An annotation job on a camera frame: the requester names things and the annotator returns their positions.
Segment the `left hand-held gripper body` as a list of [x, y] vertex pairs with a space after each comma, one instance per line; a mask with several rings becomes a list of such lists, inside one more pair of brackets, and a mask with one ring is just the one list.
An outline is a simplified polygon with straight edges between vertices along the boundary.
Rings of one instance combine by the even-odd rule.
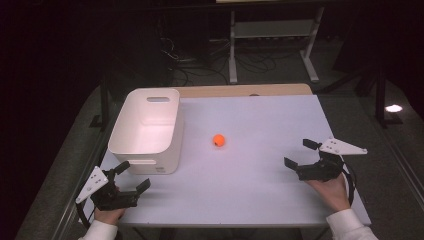
[[91, 198], [95, 207], [101, 211], [136, 207], [140, 194], [135, 191], [121, 192], [115, 185], [113, 169], [108, 171], [95, 166], [75, 199], [81, 204]]

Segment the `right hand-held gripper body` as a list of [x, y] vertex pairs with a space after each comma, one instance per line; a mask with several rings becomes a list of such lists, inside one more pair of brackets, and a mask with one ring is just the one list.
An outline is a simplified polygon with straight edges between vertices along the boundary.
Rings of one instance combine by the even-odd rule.
[[368, 150], [336, 138], [329, 138], [317, 149], [319, 159], [308, 165], [298, 165], [296, 174], [301, 181], [328, 181], [337, 178], [344, 169], [343, 156], [365, 155]]

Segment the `white plastic bin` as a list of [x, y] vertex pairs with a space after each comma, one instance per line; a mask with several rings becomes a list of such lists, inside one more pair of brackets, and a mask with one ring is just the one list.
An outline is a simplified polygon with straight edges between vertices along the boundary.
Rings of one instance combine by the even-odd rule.
[[131, 174], [171, 174], [179, 165], [184, 130], [180, 93], [171, 88], [130, 92], [108, 143]]

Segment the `person's left hand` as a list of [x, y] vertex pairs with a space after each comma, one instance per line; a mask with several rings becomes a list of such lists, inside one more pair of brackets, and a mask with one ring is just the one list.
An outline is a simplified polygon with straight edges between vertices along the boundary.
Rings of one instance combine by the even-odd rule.
[[94, 219], [105, 224], [116, 225], [125, 214], [125, 209], [115, 209], [111, 211], [101, 211], [98, 208], [94, 211]]

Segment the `person's right hand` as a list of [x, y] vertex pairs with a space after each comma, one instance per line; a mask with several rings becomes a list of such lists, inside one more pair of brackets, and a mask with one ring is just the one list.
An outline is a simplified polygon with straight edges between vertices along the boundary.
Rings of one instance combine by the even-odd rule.
[[342, 174], [326, 182], [308, 180], [307, 184], [321, 196], [323, 201], [334, 212], [347, 210], [351, 207], [346, 191], [345, 179]]

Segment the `black metal stand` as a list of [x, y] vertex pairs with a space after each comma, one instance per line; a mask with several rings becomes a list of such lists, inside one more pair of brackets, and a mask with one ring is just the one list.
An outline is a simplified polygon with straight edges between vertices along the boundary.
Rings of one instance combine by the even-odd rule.
[[107, 77], [102, 76], [100, 80], [100, 113], [92, 118], [91, 128], [99, 128], [104, 131], [109, 123], [109, 94]]
[[387, 112], [385, 110], [385, 97], [386, 97], [386, 78], [384, 69], [381, 65], [377, 67], [376, 76], [376, 100], [375, 100], [375, 118], [383, 129], [389, 125], [402, 124], [397, 113]]

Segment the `white metal stand frame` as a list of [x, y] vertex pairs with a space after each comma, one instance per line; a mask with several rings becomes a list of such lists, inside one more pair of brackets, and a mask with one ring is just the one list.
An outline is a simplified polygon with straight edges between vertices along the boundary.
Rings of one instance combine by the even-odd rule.
[[317, 83], [319, 77], [315, 71], [310, 55], [316, 40], [325, 8], [317, 9], [313, 19], [236, 22], [235, 12], [230, 20], [230, 54], [228, 58], [229, 82], [237, 84], [237, 67], [235, 59], [235, 40], [247, 38], [307, 37], [307, 45], [299, 51], [310, 81]]

